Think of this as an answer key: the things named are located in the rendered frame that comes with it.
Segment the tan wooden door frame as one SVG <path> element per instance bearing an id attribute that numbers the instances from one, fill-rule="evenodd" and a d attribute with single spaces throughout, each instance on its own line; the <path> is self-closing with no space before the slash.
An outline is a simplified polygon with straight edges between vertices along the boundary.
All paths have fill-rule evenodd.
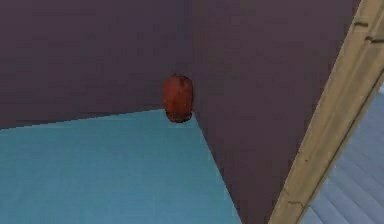
<path id="1" fill-rule="evenodd" d="M 361 0 L 268 224 L 299 224 L 384 82 L 384 0 Z"/>

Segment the red-brown oval ball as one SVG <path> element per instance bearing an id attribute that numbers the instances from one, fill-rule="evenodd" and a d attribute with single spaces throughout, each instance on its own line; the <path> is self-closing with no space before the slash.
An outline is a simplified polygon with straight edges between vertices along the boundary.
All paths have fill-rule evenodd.
<path id="1" fill-rule="evenodd" d="M 171 122 L 188 121 L 193 111 L 192 81 L 181 74 L 170 76 L 163 84 L 163 105 Z"/>

